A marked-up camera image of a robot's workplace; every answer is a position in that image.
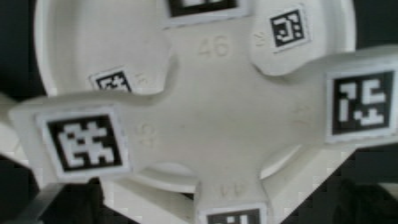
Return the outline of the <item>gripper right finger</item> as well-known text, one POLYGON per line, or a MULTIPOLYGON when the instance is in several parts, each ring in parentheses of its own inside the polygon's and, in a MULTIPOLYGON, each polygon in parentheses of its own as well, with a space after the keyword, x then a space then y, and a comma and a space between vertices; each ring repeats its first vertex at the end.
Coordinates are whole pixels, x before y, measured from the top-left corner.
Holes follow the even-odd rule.
POLYGON ((334 179, 331 224, 398 224, 398 182, 334 179))

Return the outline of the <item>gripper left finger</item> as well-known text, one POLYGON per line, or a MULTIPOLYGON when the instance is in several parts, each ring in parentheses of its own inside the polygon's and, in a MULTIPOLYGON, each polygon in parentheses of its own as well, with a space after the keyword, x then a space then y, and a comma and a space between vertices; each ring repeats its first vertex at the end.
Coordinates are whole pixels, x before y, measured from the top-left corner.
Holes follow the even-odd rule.
POLYGON ((52 183, 41 190, 11 224, 102 224, 100 179, 87 183, 52 183))

